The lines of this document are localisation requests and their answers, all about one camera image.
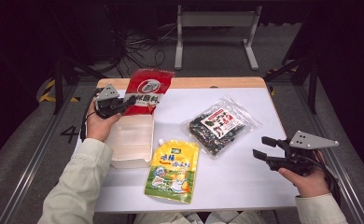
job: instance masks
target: plastic bag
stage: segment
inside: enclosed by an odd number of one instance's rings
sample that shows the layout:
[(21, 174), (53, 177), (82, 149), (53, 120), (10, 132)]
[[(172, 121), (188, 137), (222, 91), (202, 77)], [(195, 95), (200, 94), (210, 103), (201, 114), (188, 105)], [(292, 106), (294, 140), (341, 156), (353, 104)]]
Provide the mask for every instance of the plastic bag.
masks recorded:
[(253, 132), (261, 123), (232, 98), (225, 96), (183, 125), (205, 152), (217, 157), (242, 133)]
[(124, 95), (124, 102), (135, 96), (136, 103), (129, 106), (123, 115), (152, 114), (170, 87), (174, 74), (175, 72), (154, 68), (135, 71)]
[(197, 143), (171, 140), (156, 149), (145, 186), (145, 194), (190, 203), (197, 160)]

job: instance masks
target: white tabletop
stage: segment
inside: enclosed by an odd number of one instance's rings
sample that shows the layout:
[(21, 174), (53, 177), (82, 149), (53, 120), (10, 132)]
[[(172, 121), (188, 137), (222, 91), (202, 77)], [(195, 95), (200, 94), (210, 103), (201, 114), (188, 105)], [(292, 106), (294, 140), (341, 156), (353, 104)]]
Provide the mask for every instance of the white tabletop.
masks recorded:
[(200, 153), (190, 204), (144, 194), (148, 168), (110, 168), (95, 208), (96, 212), (213, 211), (273, 209), (296, 206), (296, 188), (252, 155), (252, 148), (270, 156), (284, 151), (261, 143), (262, 136), (285, 139), (284, 129), (266, 88), (169, 89), (155, 111), (154, 148), (158, 140), (191, 140), (181, 123), (193, 119), (217, 99), (228, 95), (262, 125), (240, 136), (213, 159)]

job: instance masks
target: red package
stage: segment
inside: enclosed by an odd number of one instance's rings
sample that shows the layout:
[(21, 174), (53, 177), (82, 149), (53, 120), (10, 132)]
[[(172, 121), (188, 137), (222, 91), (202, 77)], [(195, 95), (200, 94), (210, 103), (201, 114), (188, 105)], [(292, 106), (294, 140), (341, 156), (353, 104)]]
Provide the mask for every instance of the red package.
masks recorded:
[(152, 114), (156, 104), (170, 87), (174, 74), (175, 72), (154, 68), (135, 71), (124, 95), (124, 102), (135, 96), (136, 103), (127, 108), (124, 116)]

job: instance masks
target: yellow package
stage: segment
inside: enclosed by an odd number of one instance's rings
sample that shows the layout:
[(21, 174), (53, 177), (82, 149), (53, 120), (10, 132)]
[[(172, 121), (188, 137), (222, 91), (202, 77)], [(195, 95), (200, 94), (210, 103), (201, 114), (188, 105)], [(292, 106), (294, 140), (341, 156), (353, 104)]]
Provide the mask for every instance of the yellow package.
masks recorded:
[(171, 140), (156, 149), (145, 194), (190, 203), (196, 176), (199, 145)]

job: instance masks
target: clear plastic box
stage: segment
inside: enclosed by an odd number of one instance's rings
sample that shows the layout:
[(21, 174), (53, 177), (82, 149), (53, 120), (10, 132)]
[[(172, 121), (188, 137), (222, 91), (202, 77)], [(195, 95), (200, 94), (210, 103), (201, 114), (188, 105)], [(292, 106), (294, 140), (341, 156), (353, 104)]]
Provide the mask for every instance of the clear plastic box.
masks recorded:
[(124, 116), (110, 131), (106, 144), (113, 149), (115, 168), (148, 167), (152, 160), (154, 119), (152, 115)]

